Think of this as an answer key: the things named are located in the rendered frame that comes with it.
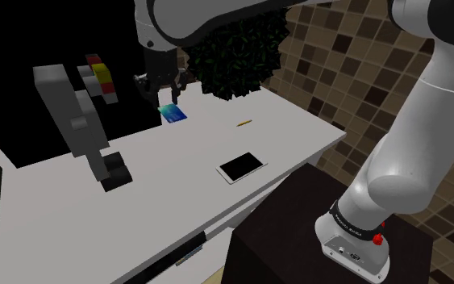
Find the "white desk with drawer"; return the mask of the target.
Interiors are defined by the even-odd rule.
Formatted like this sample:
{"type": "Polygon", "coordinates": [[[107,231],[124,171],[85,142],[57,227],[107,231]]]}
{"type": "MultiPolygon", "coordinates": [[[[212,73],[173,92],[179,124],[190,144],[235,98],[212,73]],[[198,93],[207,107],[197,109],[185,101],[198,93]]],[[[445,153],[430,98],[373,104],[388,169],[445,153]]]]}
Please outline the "white desk with drawer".
{"type": "Polygon", "coordinates": [[[199,284],[225,262],[233,226],[344,138],[268,90],[224,101],[192,83],[178,106],[186,119],[111,142],[133,181],[109,192],[83,157],[16,169],[0,151],[0,284],[121,284],[204,233],[150,283],[199,284]],[[229,185],[215,168],[246,152],[268,164],[229,185]]]}

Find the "dark green leafy plant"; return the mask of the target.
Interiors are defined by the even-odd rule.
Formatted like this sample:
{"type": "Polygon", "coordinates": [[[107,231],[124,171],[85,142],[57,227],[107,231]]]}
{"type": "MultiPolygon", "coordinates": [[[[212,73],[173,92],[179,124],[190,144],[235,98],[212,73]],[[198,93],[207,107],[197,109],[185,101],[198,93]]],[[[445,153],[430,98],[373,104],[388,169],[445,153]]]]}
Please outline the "dark green leafy plant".
{"type": "Polygon", "coordinates": [[[261,89],[281,67],[280,43],[289,35],[282,8],[218,27],[192,47],[188,70],[204,94],[231,100],[261,89]]]}

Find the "blue green card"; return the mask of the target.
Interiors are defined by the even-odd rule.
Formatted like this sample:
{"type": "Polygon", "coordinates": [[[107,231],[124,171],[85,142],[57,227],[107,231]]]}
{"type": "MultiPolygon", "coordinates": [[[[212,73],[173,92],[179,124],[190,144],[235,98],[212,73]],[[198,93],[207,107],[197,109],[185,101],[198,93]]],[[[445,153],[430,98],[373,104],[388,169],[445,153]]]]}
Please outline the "blue green card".
{"type": "Polygon", "coordinates": [[[158,111],[168,123],[175,123],[187,118],[182,110],[174,103],[160,106],[158,111]]]}

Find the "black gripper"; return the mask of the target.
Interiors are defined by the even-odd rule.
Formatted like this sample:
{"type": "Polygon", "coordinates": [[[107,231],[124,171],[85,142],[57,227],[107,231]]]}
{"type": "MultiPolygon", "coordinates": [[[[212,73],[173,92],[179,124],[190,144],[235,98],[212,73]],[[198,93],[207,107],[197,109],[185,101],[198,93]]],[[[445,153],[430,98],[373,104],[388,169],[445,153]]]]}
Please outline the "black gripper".
{"type": "Polygon", "coordinates": [[[145,74],[133,77],[140,95],[158,108],[158,92],[161,86],[170,85],[172,100],[177,101],[188,84],[188,70],[177,67],[177,49],[156,51],[144,49],[145,74]]]}

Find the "dark robot stand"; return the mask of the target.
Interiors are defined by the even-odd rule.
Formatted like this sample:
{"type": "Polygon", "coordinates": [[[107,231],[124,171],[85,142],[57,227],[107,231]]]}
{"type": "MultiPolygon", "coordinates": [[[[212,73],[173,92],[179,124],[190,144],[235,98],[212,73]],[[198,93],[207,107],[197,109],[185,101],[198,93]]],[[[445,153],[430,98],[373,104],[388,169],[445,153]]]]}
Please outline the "dark robot stand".
{"type": "MultiPolygon", "coordinates": [[[[312,165],[292,172],[233,231],[221,284],[369,284],[323,254],[315,220],[346,186],[312,165]]],[[[429,284],[433,239],[396,215],[385,222],[381,284],[429,284]]]]}

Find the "white phone with black screen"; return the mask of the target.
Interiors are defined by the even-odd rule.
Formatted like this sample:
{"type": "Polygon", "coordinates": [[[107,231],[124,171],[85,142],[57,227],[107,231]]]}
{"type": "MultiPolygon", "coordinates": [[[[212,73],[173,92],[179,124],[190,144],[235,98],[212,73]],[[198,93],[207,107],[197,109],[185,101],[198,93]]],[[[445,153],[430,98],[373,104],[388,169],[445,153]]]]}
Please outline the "white phone with black screen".
{"type": "Polygon", "coordinates": [[[233,185],[267,164],[266,161],[262,161],[251,152],[246,152],[217,166],[215,170],[229,185],[233,185]]]}

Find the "red yellow grey block cube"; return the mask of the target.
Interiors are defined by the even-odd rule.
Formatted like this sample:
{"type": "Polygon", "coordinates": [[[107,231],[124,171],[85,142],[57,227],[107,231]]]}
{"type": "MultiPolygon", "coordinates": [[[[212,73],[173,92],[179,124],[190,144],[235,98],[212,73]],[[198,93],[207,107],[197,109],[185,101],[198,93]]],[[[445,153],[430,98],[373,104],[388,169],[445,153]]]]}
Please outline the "red yellow grey block cube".
{"type": "Polygon", "coordinates": [[[77,70],[86,87],[89,96],[102,97],[106,104],[117,103],[118,95],[112,80],[110,70],[102,62],[98,54],[87,54],[87,64],[78,66],[77,70]]]}

